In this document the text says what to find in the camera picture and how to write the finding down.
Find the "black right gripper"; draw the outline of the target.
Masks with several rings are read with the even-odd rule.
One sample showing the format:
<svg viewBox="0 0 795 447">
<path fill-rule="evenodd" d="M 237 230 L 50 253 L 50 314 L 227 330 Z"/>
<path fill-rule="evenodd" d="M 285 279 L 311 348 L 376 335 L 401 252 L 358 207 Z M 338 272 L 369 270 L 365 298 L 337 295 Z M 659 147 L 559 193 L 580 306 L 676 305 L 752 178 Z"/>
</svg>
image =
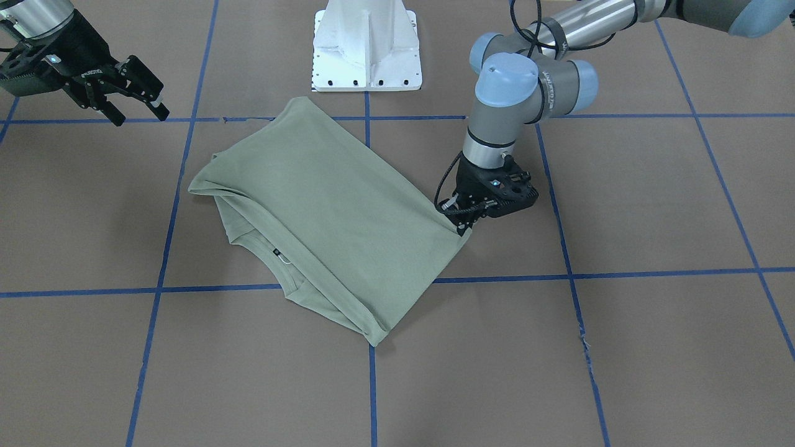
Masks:
<svg viewBox="0 0 795 447">
<path fill-rule="evenodd" d="M 139 100 L 160 122 L 170 115 L 163 104 L 164 84 L 156 74 L 134 55 L 117 63 L 108 43 L 77 9 L 59 28 L 28 38 L 26 43 L 48 45 L 45 61 L 67 78 L 60 90 L 80 107 L 97 109 L 116 127 L 121 127 L 127 116 L 108 101 L 108 94 L 112 93 Z"/>
</svg>

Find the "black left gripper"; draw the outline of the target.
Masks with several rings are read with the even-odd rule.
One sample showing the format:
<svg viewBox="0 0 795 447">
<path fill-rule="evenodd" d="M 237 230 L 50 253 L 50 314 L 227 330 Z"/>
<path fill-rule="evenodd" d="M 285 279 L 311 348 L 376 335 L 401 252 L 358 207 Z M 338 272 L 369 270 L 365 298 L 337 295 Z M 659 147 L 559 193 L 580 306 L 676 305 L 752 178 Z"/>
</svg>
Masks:
<svg viewBox="0 0 795 447">
<path fill-rule="evenodd" d="M 453 223 L 460 237 L 485 217 L 491 207 L 491 200 L 486 198 L 486 188 L 481 181 L 483 170 L 463 156 L 455 175 L 454 195 L 439 202 L 439 211 Z"/>
</svg>

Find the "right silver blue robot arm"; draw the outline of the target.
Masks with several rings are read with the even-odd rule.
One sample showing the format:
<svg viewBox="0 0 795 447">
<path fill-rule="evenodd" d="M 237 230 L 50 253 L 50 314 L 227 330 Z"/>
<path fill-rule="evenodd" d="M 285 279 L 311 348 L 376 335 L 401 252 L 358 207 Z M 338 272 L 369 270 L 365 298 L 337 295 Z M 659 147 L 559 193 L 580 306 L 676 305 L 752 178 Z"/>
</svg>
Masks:
<svg viewBox="0 0 795 447">
<path fill-rule="evenodd" d="M 15 41 L 4 48 L 1 85 L 17 98 L 63 91 L 82 109 L 122 125 L 125 114 L 108 99 L 122 94 L 145 104 L 160 121 L 164 84 L 137 56 L 116 60 L 110 46 L 69 1 L 3 1 L 2 29 Z"/>
</svg>

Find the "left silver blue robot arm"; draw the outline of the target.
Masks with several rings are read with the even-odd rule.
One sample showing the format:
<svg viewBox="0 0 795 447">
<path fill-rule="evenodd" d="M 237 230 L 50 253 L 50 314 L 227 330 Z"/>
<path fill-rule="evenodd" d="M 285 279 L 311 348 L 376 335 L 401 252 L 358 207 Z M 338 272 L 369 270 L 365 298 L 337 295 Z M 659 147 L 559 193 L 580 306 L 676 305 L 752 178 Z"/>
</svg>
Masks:
<svg viewBox="0 0 795 447">
<path fill-rule="evenodd" d="M 525 124 L 537 124 L 589 107 L 599 77 L 569 53 L 598 48 L 636 23 L 676 18 L 732 36 L 770 33 L 793 12 L 792 1 L 584 1 L 540 17 L 514 33 L 480 36 L 470 51 L 479 76 L 451 198 L 437 201 L 459 235 L 483 217 L 496 218 L 534 205 L 538 192 L 513 152 Z"/>
</svg>

